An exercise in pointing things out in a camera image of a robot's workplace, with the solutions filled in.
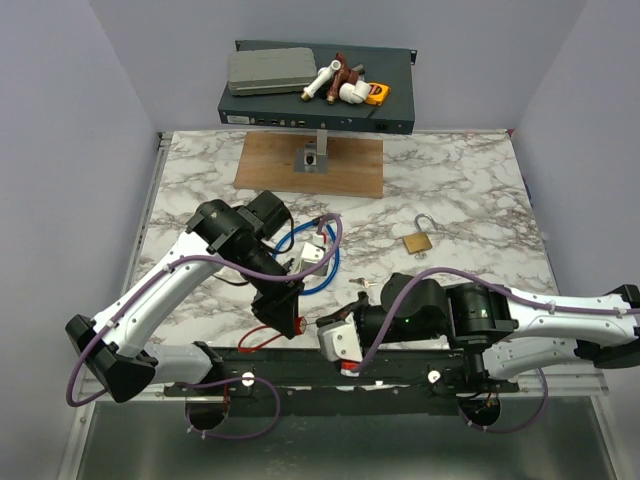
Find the red cable lock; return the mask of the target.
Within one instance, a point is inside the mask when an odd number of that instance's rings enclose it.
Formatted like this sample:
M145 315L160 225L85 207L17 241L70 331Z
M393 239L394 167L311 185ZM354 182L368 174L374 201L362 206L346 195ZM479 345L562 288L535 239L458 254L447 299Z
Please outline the red cable lock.
M301 336L302 334L304 334L307 329L307 325L308 323L305 317L298 317L294 322L294 335ZM263 330L269 330L269 327L266 325L262 325L262 326L255 327L249 330L248 332L246 332L237 343L237 346L236 346L237 351L242 354L254 353L270 345L276 340L284 337L283 334L275 334L274 336L268 339L265 339L264 341L256 345L246 345L247 340L249 340L254 334Z

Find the silver key bunch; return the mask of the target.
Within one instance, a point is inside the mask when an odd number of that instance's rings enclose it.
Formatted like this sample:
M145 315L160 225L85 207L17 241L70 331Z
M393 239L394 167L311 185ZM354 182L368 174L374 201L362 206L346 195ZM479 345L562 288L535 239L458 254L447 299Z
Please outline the silver key bunch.
M359 285L359 286L361 286L361 287L363 287L365 289L368 289L368 288L376 285L376 282L370 282L370 281L368 281L368 280L366 280L365 278L362 278L362 277L350 279L349 282L353 283L353 284L356 284L356 285Z

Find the blue cable lock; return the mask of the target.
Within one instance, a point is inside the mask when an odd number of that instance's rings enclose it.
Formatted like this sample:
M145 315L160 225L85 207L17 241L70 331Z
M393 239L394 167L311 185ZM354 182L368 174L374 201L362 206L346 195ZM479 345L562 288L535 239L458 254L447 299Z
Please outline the blue cable lock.
M310 221L307 221L305 223L302 223L298 226L294 226L290 229L289 232L287 232L276 244L275 249L277 250L277 253L273 254L273 257L276 258L278 255L281 255L283 249L284 249L284 245L286 242L289 242L289 245L292 246L294 244L294 240L295 240L295 235L299 232L311 229L312 227L317 227L319 223L318 219L313 219ZM333 257L333 263L331 265L331 270L329 271L329 273L327 274L326 278L317 286L315 287L311 287L309 289L305 289L301 295L302 296L310 296L310 295L314 295L317 294L319 292L321 292L322 290L324 290L326 287L328 287L332 281L334 280L334 278L336 277L338 270L339 270L339 266L340 266L340 250L337 250L335 252L335 255Z

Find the brass padlock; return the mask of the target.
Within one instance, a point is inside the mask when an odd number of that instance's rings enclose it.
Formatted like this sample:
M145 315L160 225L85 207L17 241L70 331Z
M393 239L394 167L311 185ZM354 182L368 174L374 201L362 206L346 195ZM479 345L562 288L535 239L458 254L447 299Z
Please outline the brass padlock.
M430 215L421 213L414 218L415 231L402 237L407 252L417 259L425 258L426 253L433 248L427 232L421 227L421 221L424 219L428 219L434 229L437 228L437 222Z

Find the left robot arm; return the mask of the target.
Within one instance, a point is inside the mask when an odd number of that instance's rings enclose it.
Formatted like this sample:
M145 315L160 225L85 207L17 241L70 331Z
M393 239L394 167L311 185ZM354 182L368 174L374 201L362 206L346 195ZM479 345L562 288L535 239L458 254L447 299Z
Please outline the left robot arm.
M290 280L266 244L292 215L275 194L246 205L220 199L202 203L162 260L123 297L92 317L77 314L65 326L79 363L118 403L153 383L188 383L201 395L222 380L214 353L202 342L154 347L149 339L164 319L205 280L234 264L255 288L254 317L288 339L299 332L298 297L304 285Z

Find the white elbow pipe fitting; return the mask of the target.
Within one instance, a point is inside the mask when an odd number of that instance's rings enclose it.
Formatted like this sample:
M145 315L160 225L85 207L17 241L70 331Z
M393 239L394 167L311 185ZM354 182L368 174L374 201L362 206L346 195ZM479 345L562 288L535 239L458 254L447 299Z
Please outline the white elbow pipe fitting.
M369 93L371 91L371 85L364 81L358 81L356 84L345 82L339 89L339 98L348 104L361 104L365 103Z

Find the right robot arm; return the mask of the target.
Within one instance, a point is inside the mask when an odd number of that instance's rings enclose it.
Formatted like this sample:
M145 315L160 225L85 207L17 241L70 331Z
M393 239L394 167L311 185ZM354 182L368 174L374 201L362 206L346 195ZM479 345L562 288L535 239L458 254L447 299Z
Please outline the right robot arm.
M598 369L639 364L639 290L623 285L596 297L541 295L492 284L466 272L442 286L434 269L395 273L380 304L366 293L317 320L324 358L357 376L383 344L444 337L461 354L460 379L469 390L563 363Z

